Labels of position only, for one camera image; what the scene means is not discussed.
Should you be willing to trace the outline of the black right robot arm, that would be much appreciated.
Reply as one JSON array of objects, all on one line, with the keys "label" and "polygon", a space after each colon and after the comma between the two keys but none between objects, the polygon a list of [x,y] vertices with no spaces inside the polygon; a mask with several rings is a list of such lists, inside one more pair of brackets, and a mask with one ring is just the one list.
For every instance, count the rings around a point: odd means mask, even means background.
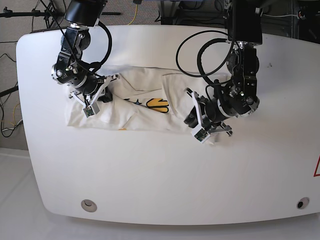
[{"label": "black right robot arm", "polygon": [[[106,0],[72,0],[64,19],[70,26],[62,33],[61,49],[56,63],[52,66],[52,78],[60,85],[69,85],[84,97],[97,97],[108,103],[113,95],[107,86],[106,78],[97,71],[107,61],[112,50],[112,36],[108,28],[99,21],[107,4]],[[87,63],[82,61],[83,51],[91,43],[89,28],[98,25],[108,38],[107,52],[101,61]]]}]

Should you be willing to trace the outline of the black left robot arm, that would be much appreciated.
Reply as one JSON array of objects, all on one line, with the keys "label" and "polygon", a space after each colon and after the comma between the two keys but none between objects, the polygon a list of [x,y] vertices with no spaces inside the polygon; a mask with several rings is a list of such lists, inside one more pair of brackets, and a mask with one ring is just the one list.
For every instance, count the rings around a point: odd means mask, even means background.
[{"label": "black left robot arm", "polygon": [[[208,88],[213,88],[213,95],[199,96],[187,88],[186,92],[192,98],[194,107],[184,123],[192,129],[192,135],[201,143],[221,132],[232,136],[232,128],[224,121],[248,116],[258,109],[260,100],[257,97],[257,72],[260,63],[255,46],[263,43],[262,5],[261,0],[224,1],[227,38],[214,38],[206,42],[197,54],[197,77],[203,78]],[[209,76],[217,70],[205,73],[202,55],[208,47],[227,41],[230,41],[230,48],[219,68],[226,65],[231,78],[225,82],[210,80]]]}]

